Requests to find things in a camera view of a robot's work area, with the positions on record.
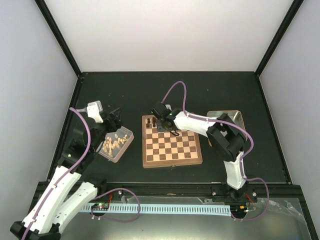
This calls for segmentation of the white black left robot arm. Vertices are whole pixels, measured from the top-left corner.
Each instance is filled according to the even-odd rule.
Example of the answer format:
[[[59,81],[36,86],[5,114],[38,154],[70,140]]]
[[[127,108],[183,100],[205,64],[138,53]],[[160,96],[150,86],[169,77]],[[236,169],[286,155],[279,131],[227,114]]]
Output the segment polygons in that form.
[[[42,196],[22,221],[12,224],[10,232],[19,240],[59,240],[66,226],[80,209],[94,198],[103,199],[108,192],[105,180],[90,177],[68,197],[68,193],[93,162],[108,133],[122,126],[121,109],[102,111],[96,102],[86,108],[95,124],[89,127],[79,109],[70,108],[82,121],[84,131],[74,131],[64,150],[54,175]]]

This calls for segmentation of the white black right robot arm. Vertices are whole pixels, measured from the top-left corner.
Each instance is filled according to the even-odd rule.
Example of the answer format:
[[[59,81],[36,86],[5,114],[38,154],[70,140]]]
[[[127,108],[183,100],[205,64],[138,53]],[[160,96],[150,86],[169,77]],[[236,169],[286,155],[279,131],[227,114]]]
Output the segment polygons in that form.
[[[151,113],[161,122],[162,128],[169,132],[191,131],[207,137],[215,155],[224,163],[228,198],[238,202],[246,195],[246,177],[241,157],[247,139],[228,114],[209,118],[184,112],[180,108],[170,110],[161,102],[153,106]]]

